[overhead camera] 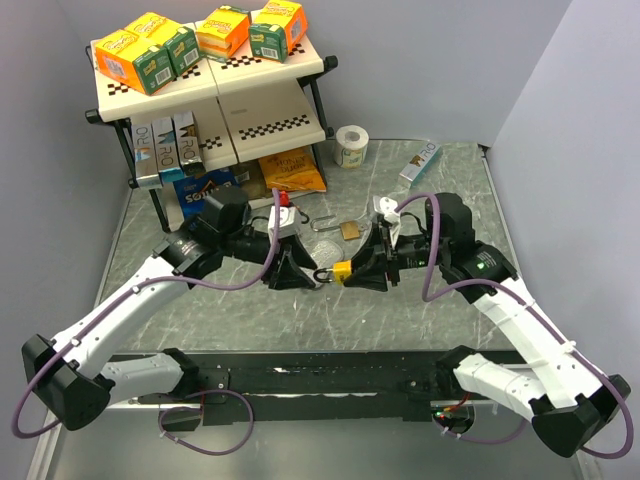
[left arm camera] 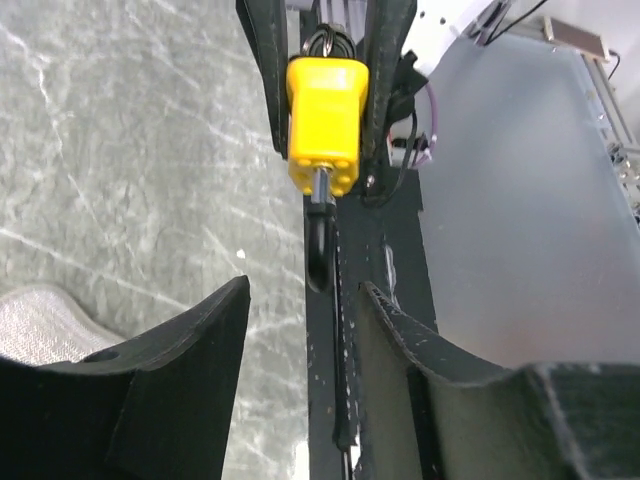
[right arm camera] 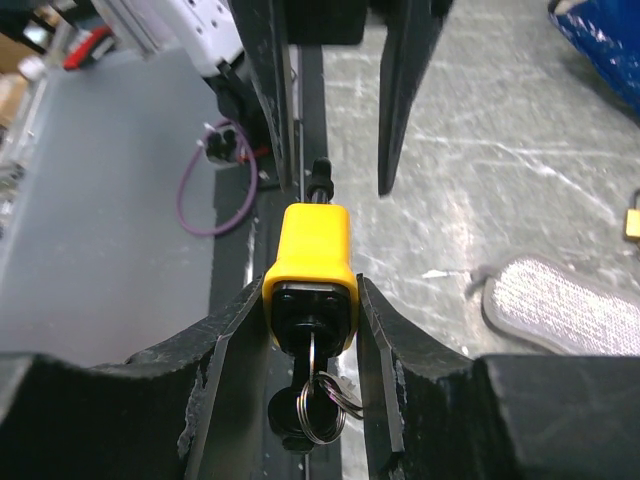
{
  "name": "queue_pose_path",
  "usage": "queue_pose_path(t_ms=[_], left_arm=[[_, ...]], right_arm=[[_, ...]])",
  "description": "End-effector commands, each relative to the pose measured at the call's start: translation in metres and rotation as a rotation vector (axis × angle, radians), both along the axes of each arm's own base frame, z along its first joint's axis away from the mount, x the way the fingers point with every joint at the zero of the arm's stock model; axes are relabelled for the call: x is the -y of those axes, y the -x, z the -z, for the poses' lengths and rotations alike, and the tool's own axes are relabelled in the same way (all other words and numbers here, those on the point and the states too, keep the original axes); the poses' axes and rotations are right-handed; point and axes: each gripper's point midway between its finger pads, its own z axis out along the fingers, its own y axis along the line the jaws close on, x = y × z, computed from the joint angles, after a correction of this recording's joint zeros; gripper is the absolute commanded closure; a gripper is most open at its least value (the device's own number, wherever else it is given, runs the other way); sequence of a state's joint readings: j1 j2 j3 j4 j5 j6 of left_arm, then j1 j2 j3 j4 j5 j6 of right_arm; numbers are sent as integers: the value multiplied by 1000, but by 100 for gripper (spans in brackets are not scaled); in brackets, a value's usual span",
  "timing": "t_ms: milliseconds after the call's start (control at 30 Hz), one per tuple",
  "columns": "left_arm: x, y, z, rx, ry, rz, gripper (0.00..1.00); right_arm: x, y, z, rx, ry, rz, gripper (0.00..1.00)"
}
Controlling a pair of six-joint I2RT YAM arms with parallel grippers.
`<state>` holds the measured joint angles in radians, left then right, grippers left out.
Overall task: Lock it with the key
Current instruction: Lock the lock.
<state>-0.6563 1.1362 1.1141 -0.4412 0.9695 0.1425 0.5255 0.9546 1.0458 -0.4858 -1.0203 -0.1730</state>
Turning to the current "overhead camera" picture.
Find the yellow padlock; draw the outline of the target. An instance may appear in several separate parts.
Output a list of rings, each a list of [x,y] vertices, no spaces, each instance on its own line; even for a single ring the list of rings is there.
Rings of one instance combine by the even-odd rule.
[[[313,273],[313,278],[320,284],[338,283],[343,285],[344,282],[352,275],[352,262],[350,260],[334,263],[327,268],[317,269]]]

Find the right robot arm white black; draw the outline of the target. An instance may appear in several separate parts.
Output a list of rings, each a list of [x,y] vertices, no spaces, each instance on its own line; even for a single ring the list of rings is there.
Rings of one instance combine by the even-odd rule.
[[[420,233],[401,234],[408,200],[375,196],[365,243],[341,267],[335,280],[346,288],[385,292],[403,270],[424,268],[421,297],[431,302],[457,291],[488,318],[524,360],[524,371],[499,365],[460,346],[447,353],[437,373],[438,390],[448,398],[479,394],[528,421],[554,453],[568,458],[622,415],[623,446],[598,458],[619,459],[634,443],[634,423],[626,400],[631,393],[620,375],[607,375],[590,362],[542,311],[517,269],[496,247],[478,240],[472,212],[454,193],[425,193]]]

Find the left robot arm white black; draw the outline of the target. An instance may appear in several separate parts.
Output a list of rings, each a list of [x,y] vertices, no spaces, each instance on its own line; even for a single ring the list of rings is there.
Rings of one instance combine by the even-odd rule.
[[[187,217],[145,259],[135,274],[74,325],[47,339],[36,334],[21,348],[28,393],[69,431],[84,428],[111,404],[154,393],[177,402],[191,399],[198,368],[178,349],[115,363],[112,355],[124,340],[163,306],[196,286],[211,288],[206,276],[225,258],[261,265],[246,289],[263,282],[272,290],[315,286],[308,271],[316,263],[303,247],[301,213],[284,193],[272,192],[267,229],[250,223],[245,191],[217,187],[202,210]]]

